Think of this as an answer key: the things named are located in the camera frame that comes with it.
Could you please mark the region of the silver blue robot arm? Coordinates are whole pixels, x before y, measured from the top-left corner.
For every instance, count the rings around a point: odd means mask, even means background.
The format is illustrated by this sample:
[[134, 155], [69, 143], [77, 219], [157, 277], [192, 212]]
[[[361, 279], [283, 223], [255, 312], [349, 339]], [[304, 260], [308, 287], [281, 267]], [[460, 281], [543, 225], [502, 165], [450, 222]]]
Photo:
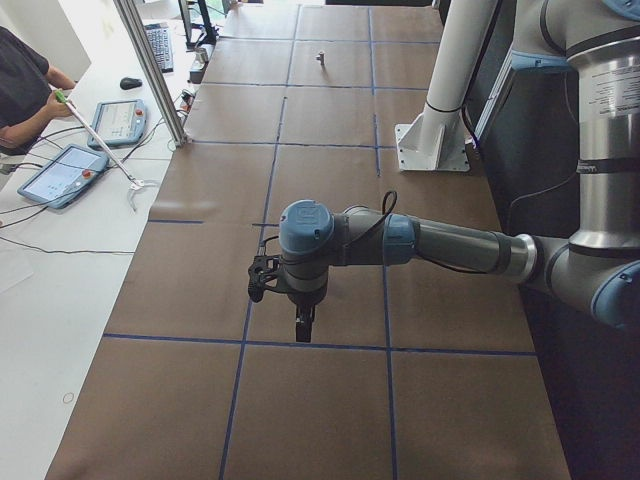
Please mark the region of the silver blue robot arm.
[[505, 275], [595, 320], [639, 328], [639, 5], [635, 1], [520, 1], [511, 65], [574, 70], [579, 77], [580, 224], [567, 239], [508, 236], [394, 212], [333, 213], [313, 200], [289, 205], [281, 253], [249, 270], [249, 295], [283, 293], [296, 308], [296, 338], [312, 335], [333, 266], [399, 265], [419, 258], [468, 274]]

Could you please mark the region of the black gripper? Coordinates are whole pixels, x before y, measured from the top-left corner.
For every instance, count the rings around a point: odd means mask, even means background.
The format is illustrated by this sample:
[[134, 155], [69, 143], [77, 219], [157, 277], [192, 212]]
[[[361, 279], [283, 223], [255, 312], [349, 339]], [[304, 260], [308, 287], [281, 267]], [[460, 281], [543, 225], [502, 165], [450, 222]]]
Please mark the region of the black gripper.
[[289, 300], [297, 306], [295, 319], [295, 335], [297, 342], [311, 342], [313, 323], [315, 320], [315, 305], [319, 304], [325, 296], [325, 288], [310, 292], [296, 291], [287, 294]]

